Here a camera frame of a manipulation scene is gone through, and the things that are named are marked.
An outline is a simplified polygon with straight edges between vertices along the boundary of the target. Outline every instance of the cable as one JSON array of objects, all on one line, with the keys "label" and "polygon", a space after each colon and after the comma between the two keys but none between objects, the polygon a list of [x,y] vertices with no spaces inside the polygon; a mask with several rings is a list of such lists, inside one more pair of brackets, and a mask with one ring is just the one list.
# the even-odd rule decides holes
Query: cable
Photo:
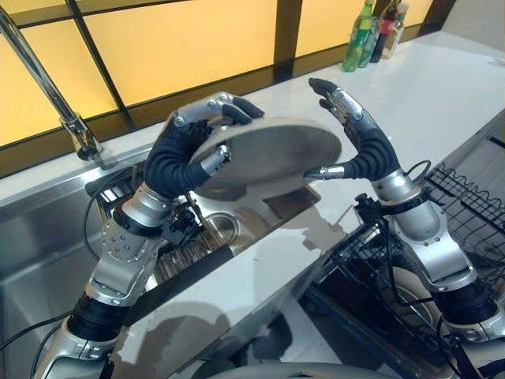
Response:
[{"label": "cable", "polygon": [[458,377],[463,377],[461,373],[459,372],[458,369],[456,369],[455,365],[452,364],[451,360],[447,356],[446,351],[443,349],[443,338],[440,335],[440,330],[442,329],[442,321],[443,321],[443,316],[440,316],[439,321],[436,323],[436,338],[439,343],[439,349],[442,351],[443,358],[451,368],[451,370],[458,376]]},{"label": "cable", "polygon": [[108,178],[91,196],[89,199],[88,205],[86,205],[86,210],[84,211],[84,218],[82,220],[82,237],[84,240],[84,245],[86,246],[86,249],[88,249],[88,252],[95,258],[96,260],[99,260],[100,257],[99,255],[93,250],[91,245],[89,244],[88,241],[88,232],[87,232],[87,227],[88,227],[88,217],[89,217],[89,211],[91,210],[91,207],[93,205],[93,201],[96,200],[96,198],[103,192],[105,187],[110,185],[114,179],[119,177],[121,174],[124,174],[127,170],[129,169],[136,169],[136,165],[130,166],[123,168],[122,170],[116,172],[114,175],[112,175],[110,178]]},{"label": "cable", "polygon": [[60,314],[59,316],[52,317],[52,318],[50,318],[48,320],[44,320],[44,321],[38,322],[37,324],[28,326],[27,328],[24,328],[20,332],[16,333],[14,336],[10,337],[2,345],[0,345],[0,351],[3,350],[3,349],[5,349],[7,346],[9,346],[12,342],[14,342],[15,340],[17,340],[18,338],[20,338],[20,337],[24,336],[26,333],[32,331],[33,329],[40,328],[41,326],[44,326],[44,325],[47,325],[47,324],[52,324],[53,322],[59,321],[62,318],[65,318],[65,317],[69,316],[71,313],[72,313],[72,311],[69,310],[69,311],[67,311],[67,312],[65,312],[63,314]]},{"label": "cable", "polygon": [[400,306],[416,306],[418,304],[422,304],[423,302],[432,302],[433,298],[419,298],[418,300],[413,300],[412,302],[406,302],[400,297],[398,288],[396,287],[395,273],[393,272],[393,253],[391,248],[391,233],[388,226],[389,223],[386,219],[382,219],[382,221],[382,232],[386,235],[387,273],[389,275],[389,281],[391,283],[391,291],[393,292],[396,302]]},{"label": "cable", "polygon": [[40,355],[42,354],[42,350],[44,349],[44,345],[46,344],[47,340],[50,339],[50,337],[58,330],[60,329],[60,326],[62,326],[62,323],[56,325],[54,328],[52,328],[46,336],[43,338],[43,340],[40,342],[39,348],[37,349],[37,352],[35,354],[35,357],[33,359],[32,363],[32,370],[30,371],[30,378],[35,376],[35,372],[37,371],[37,365],[39,364],[39,359]]},{"label": "cable", "polygon": [[425,159],[425,160],[422,160],[421,162],[417,162],[416,164],[414,164],[404,175],[405,176],[409,176],[412,171],[414,171],[416,168],[418,168],[420,165],[422,164],[425,164],[425,168],[423,169],[423,171],[418,175],[416,176],[416,178],[412,181],[414,183],[416,182],[419,182],[421,179],[423,179],[424,176],[426,176],[426,174],[428,173],[429,169],[432,167],[432,161],[429,160],[429,159]]}]

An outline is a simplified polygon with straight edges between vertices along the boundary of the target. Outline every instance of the stainless steel sink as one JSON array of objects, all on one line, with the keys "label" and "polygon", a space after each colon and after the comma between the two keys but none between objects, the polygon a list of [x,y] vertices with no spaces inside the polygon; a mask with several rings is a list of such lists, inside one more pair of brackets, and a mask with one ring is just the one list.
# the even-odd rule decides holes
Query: stainless steel sink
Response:
[{"label": "stainless steel sink", "polygon": [[[139,164],[149,148],[120,157],[117,170]],[[70,310],[84,289],[95,261],[81,237],[85,185],[104,176],[99,169],[77,172],[21,193],[0,212],[0,340],[38,321]],[[198,197],[205,226],[227,243],[234,255],[315,204],[319,198],[308,187],[263,200],[243,197],[233,202]],[[88,236],[99,248],[99,212],[92,208]],[[6,378],[27,377],[36,348],[51,327],[39,328],[2,352]]]}]

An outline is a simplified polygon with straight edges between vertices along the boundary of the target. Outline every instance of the faucet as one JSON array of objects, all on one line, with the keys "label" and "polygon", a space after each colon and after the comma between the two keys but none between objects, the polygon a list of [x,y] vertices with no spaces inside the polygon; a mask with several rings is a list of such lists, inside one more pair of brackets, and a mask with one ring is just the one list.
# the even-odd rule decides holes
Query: faucet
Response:
[{"label": "faucet", "polygon": [[92,131],[86,126],[82,117],[78,113],[72,111],[72,108],[70,108],[70,105],[63,98],[62,94],[47,74],[47,71],[43,68],[39,59],[30,48],[28,42],[23,37],[16,24],[14,24],[13,19],[1,6],[0,33],[5,36],[9,45],[16,51],[17,56],[60,115],[59,122],[66,131],[69,132],[77,156],[82,160],[94,160],[102,166],[103,161],[100,157],[102,147],[100,143],[96,140]]}]

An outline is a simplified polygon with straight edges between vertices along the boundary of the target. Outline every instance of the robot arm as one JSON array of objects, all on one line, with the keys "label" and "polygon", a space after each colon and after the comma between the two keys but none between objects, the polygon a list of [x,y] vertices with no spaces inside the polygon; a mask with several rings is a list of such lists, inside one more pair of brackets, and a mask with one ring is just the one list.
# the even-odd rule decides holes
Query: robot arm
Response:
[{"label": "robot arm", "polygon": [[309,84],[324,97],[320,105],[343,125],[357,155],[349,162],[309,170],[305,177],[368,179],[379,198],[380,212],[388,215],[391,231],[407,246],[406,254],[446,326],[468,342],[505,336],[503,307],[492,299],[477,270],[449,235],[443,210],[404,175],[395,150],[370,114],[330,81],[310,79]]},{"label": "robot arm", "polygon": [[100,376],[129,309],[152,274],[163,242],[161,226],[177,198],[203,184],[231,153],[220,145],[198,163],[189,163],[191,156],[208,138],[211,125],[245,125],[263,114],[247,100],[220,92],[170,115],[145,164],[144,183],[102,225],[99,262],[34,378]]}]

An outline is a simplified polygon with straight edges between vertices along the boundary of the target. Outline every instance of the bottle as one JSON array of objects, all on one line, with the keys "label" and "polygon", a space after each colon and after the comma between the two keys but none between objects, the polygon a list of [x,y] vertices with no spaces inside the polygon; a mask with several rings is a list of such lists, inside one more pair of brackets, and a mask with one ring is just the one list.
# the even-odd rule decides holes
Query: bottle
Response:
[{"label": "bottle", "polygon": [[398,18],[398,3],[399,0],[391,0],[386,9],[380,15],[380,34],[377,39],[375,48],[373,49],[370,62],[376,63],[382,56],[384,45],[386,44],[387,37],[391,33],[393,25]]},{"label": "bottle", "polygon": [[361,58],[365,41],[372,24],[372,6],[374,0],[365,0],[365,5],[354,22],[353,30],[350,35],[349,45],[342,68],[346,72],[353,72]]},{"label": "bottle", "polygon": [[403,30],[405,29],[403,20],[405,19],[407,10],[409,10],[409,4],[406,2],[400,2],[400,5],[398,6],[398,20],[395,22],[393,30],[386,39],[386,44],[382,52],[382,58],[391,58],[391,56],[395,53],[396,46],[400,42]]},{"label": "bottle", "polygon": [[379,18],[372,17],[372,26],[370,27],[370,33],[365,42],[365,47],[363,47],[363,53],[361,53],[361,58],[358,63],[358,67],[364,68],[370,62],[372,57],[373,49],[376,47],[377,39],[379,38],[380,28],[379,28]]}]

